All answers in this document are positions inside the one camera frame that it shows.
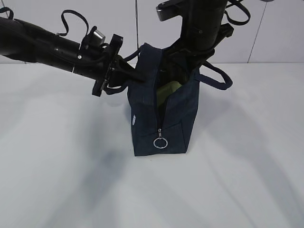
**white table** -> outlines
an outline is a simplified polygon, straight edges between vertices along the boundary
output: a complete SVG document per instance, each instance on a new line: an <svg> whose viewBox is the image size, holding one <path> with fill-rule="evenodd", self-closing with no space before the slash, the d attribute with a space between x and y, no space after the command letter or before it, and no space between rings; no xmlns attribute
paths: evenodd
<svg viewBox="0 0 304 228"><path fill-rule="evenodd" d="M135 158L126 93L0 65L0 227L303 228L304 64L217 66L189 152Z"/></svg>

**navy blue bag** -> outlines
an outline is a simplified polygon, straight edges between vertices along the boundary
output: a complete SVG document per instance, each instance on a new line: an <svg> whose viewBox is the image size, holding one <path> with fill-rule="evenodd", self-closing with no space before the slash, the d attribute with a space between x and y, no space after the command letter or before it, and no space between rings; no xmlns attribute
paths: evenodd
<svg viewBox="0 0 304 228"><path fill-rule="evenodd" d="M160 109L157 107L156 84L161 60L161 49L144 44L140 48L136 69L147 78L146 82L128 81L119 90L106 90L107 94L113 94L129 87L135 156L186 153L198 111L200 82L221 90L232 86L225 72L206 62L204 66L220 73L225 82L201 75L197 68L189 72L187 83L169 95Z"/></svg>

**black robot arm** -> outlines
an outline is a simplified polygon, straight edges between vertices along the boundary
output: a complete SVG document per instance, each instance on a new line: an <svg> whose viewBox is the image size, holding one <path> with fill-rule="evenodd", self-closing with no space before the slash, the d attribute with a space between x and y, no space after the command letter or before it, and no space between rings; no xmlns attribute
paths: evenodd
<svg viewBox="0 0 304 228"><path fill-rule="evenodd" d="M161 79L164 84L176 80L181 84L187 81L184 72L176 64L182 57L186 59L188 70L206 64L214 55L215 47L234 31L230 24L222 25L226 14L229 23L245 25L250 20L249 11L241 4L243 0L169 0L156 9L161 21L182 16L180 38L170 47L163 50L161 63ZM237 6L248 16L246 21L235 21L226 9ZM110 44L106 44L105 36L94 26L89 32L86 19L73 10L65 10L62 21L66 33L51 33L36 25L14 19L13 11L7 7L0 13L9 11L9 18L0 17L0 55L31 63L42 63L57 67L95 80L93 95L100 96L105 90L125 85L128 80L145 81L127 61L140 53L135 52L123 59L118 52L123 38L113 35ZM82 42L63 38L68 33L65 13L73 13L80 17L87 26L87 33Z"/></svg>
<svg viewBox="0 0 304 228"><path fill-rule="evenodd" d="M73 10L62 13L66 33L51 33L28 22L14 19L13 11L7 7L9 18L0 17L0 55L30 63L42 63L95 80L93 95L100 96L107 87L122 86L128 79L144 81L142 75L131 67L118 52L123 38L113 35L110 44L94 26L89 32L86 19ZM81 44L63 38L68 33L64 14L79 16L87 26Z"/></svg>

